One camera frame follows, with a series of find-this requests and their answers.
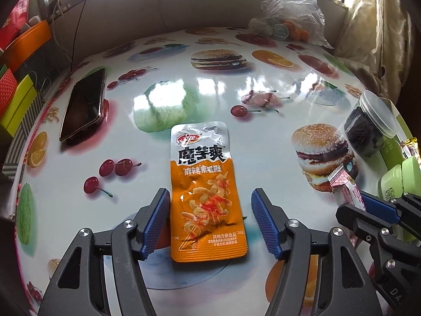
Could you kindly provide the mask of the yellow green box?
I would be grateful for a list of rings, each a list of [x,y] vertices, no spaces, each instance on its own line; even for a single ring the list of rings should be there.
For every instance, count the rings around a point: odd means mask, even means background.
[[[14,137],[23,117],[37,96],[30,75],[26,75],[16,88],[15,94],[1,117],[1,130]]]

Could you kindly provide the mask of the red gift bag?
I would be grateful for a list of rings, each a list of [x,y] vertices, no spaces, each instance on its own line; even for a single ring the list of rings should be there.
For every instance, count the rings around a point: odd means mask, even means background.
[[[28,1],[19,0],[0,31],[0,48],[4,51],[14,41],[28,20]]]

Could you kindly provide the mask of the green lidded plastic jar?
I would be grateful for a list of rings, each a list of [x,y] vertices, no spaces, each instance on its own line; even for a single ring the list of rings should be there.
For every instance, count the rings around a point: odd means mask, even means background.
[[[383,175],[379,181],[380,197],[390,201],[405,192],[420,196],[420,184],[420,166],[415,157],[410,157]]]

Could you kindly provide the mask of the green white cardboard box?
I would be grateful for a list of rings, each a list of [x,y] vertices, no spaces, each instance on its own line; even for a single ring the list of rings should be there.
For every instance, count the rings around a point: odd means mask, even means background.
[[[393,139],[384,138],[384,144],[380,147],[380,153],[388,170],[410,157],[415,157],[420,166],[420,152],[417,139],[412,136],[396,106],[390,100],[384,99],[384,102],[388,105],[398,124],[398,134]]]

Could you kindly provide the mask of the clear plastic bag with snacks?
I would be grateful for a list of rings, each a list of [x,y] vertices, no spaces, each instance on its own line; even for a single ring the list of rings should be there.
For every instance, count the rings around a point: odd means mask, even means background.
[[[317,0],[265,0],[261,9],[262,14],[248,24],[252,33],[333,48],[325,37],[325,16]]]

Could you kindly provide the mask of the cream patterned curtain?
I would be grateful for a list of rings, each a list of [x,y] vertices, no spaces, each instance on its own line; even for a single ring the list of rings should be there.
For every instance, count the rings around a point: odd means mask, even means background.
[[[410,72],[414,32],[400,0],[351,0],[334,55],[369,90],[396,103]]]

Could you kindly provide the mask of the clear jar white lid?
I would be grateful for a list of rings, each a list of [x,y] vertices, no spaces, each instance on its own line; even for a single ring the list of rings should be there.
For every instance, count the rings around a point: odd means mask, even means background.
[[[347,117],[344,130],[358,155],[368,158],[380,150],[384,138],[393,139],[398,134],[398,124],[385,102],[365,91]]]

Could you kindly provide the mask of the black smartphone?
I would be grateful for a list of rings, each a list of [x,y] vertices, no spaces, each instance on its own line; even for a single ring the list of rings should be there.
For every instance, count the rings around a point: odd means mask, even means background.
[[[74,139],[103,119],[105,80],[106,69],[101,67],[73,86],[61,124],[61,143]]]

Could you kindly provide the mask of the black white striped box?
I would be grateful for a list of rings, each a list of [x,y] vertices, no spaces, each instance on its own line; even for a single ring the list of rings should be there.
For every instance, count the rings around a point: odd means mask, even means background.
[[[1,169],[1,182],[12,182],[14,180],[24,144],[26,143],[26,139],[30,134],[33,124],[35,124],[36,118],[41,112],[44,103],[45,100],[38,94],[19,124]]]

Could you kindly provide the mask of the orange storage box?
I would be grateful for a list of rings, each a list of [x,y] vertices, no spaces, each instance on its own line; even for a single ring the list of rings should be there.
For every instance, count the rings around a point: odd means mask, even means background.
[[[48,21],[43,20],[17,37],[1,55],[1,65],[13,73],[45,43],[52,38]]]

